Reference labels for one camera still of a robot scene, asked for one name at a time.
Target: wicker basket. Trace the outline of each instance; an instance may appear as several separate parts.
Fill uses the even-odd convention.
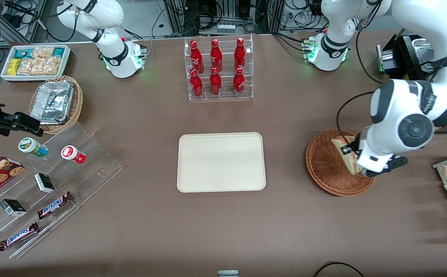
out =
[[[355,135],[342,130],[344,135]],[[306,150],[306,165],[311,177],[325,191],[338,196],[360,195],[369,189],[375,177],[369,178],[361,172],[351,175],[331,139],[339,136],[337,129],[318,133]]]
[[[78,83],[69,76],[61,76],[61,77],[55,77],[51,80],[47,80],[46,82],[59,82],[59,81],[69,81],[75,85],[75,90],[73,92],[73,99],[71,101],[71,107],[69,112],[69,119],[68,121],[63,125],[41,125],[40,128],[44,130],[45,133],[48,133],[50,135],[55,135],[59,133],[62,130],[66,130],[71,128],[73,125],[76,124],[78,121],[78,117],[80,117],[81,113],[81,104],[83,104],[83,92],[81,92],[81,87],[78,85]],[[30,104],[28,105],[28,113],[32,112],[32,107],[35,103],[35,97],[37,97],[37,91],[39,88],[35,90],[34,95],[32,96],[32,100],[30,101]]]

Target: snickers bar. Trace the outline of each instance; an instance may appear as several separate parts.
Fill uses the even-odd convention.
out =
[[[0,241],[0,251],[5,251],[5,249],[9,248],[17,241],[22,240],[33,233],[39,233],[39,226],[37,226],[37,222],[32,223],[32,225],[30,225],[28,228],[12,236],[11,238]]]
[[[58,198],[53,203],[49,204],[47,207],[42,209],[40,212],[37,212],[39,215],[39,220],[44,219],[44,217],[52,214],[57,209],[59,209],[62,205],[64,205],[66,202],[73,199],[73,196],[71,196],[71,193],[67,191],[65,194],[63,194],[60,198]]]

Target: brown table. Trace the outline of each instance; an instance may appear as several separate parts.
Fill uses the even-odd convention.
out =
[[[369,70],[375,46],[395,32],[364,32]],[[302,277],[333,260],[367,276],[447,276],[447,193],[431,168],[447,159],[447,135],[408,153],[407,166],[378,177],[364,195],[332,196],[307,173],[305,147],[335,127],[345,100],[378,85],[354,51],[335,72],[322,72],[271,35],[253,38],[254,99],[212,103],[188,101],[183,39],[154,42],[146,70],[128,79],[105,69],[94,44],[71,44],[67,73],[85,94],[80,122],[125,168],[22,258],[0,253],[0,276],[210,277],[237,269],[242,277]],[[3,82],[5,111],[26,112],[36,87]],[[346,107],[343,128],[371,124],[368,103]],[[251,131],[263,137],[264,190],[177,190],[179,137]],[[0,155],[25,159],[16,143],[26,136],[0,136]],[[355,276],[341,266],[327,271]]]

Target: small black box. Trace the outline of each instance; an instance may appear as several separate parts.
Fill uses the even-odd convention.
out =
[[[34,178],[41,191],[44,191],[46,193],[54,192],[55,188],[53,185],[53,181],[51,181],[51,178],[48,175],[37,173]]]
[[[27,212],[20,202],[14,199],[3,199],[0,205],[8,215],[23,216]]]

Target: coca-cola bottle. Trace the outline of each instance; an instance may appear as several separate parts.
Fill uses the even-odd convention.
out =
[[[203,83],[201,82],[201,78],[198,76],[198,72],[196,69],[191,68],[189,72],[191,74],[191,79],[189,82],[191,83],[191,89],[193,91],[194,97],[202,98],[203,97]]]
[[[244,67],[246,65],[246,49],[244,48],[244,39],[239,37],[237,39],[237,47],[234,52],[234,67],[237,70],[238,67]]]
[[[222,50],[218,46],[218,39],[214,38],[211,40],[211,53],[209,54],[211,58],[211,66],[216,67],[218,72],[223,70],[223,60],[222,60]]]
[[[213,95],[220,95],[220,92],[222,90],[222,79],[220,77],[220,74],[218,74],[217,67],[211,68],[211,76],[209,77],[209,82],[211,84],[211,93]]]
[[[201,55],[201,51],[198,49],[198,43],[195,40],[190,42],[191,45],[191,63],[193,68],[195,68],[199,74],[204,72],[203,65],[203,55]]]
[[[244,75],[242,75],[242,68],[238,67],[237,70],[235,70],[235,76],[234,76],[234,94],[237,97],[240,97],[244,94],[244,82],[246,79],[244,78]]]

